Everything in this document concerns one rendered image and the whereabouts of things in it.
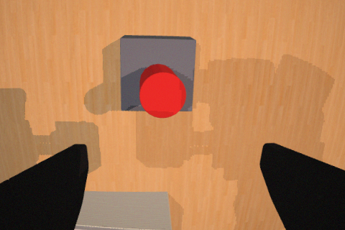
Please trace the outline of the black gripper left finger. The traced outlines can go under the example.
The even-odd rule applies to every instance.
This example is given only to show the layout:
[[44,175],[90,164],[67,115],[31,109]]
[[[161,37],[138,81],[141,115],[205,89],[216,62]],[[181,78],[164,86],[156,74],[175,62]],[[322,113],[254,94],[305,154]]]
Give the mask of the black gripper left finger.
[[73,144],[0,184],[0,230],[75,230],[89,171]]

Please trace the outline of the red marker cap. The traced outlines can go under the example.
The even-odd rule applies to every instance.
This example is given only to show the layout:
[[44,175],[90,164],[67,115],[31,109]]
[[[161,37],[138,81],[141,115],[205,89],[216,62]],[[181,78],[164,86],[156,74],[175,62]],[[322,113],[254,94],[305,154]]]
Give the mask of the red marker cap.
[[150,116],[169,118],[184,106],[186,90],[169,67],[153,64],[140,75],[139,100]]

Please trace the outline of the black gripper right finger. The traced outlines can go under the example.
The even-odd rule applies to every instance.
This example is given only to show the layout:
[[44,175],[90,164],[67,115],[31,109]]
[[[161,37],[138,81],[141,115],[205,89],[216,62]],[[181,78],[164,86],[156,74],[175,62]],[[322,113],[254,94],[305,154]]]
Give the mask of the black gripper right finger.
[[345,170],[274,143],[259,167],[285,230],[345,230]]

